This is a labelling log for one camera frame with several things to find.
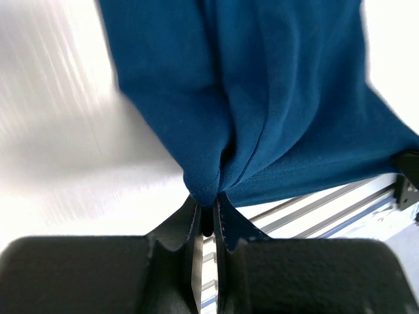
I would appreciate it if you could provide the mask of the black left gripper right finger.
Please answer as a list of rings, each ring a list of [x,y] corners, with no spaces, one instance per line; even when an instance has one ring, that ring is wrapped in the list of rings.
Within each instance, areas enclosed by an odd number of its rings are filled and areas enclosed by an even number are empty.
[[[213,207],[218,313],[417,313],[401,265],[370,239],[273,239],[225,194]]]

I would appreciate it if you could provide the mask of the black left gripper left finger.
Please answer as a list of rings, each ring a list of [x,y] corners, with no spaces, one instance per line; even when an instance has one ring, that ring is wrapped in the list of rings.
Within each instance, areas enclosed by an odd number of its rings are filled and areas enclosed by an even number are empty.
[[[1,254],[2,313],[199,313],[201,209],[146,235],[22,237]]]

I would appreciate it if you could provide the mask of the blue printed t shirt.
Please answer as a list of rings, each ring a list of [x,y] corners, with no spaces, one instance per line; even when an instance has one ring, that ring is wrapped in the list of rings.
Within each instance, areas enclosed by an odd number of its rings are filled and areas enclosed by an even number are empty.
[[[359,1],[101,1],[121,92],[204,207],[395,172],[418,136],[370,89]]]

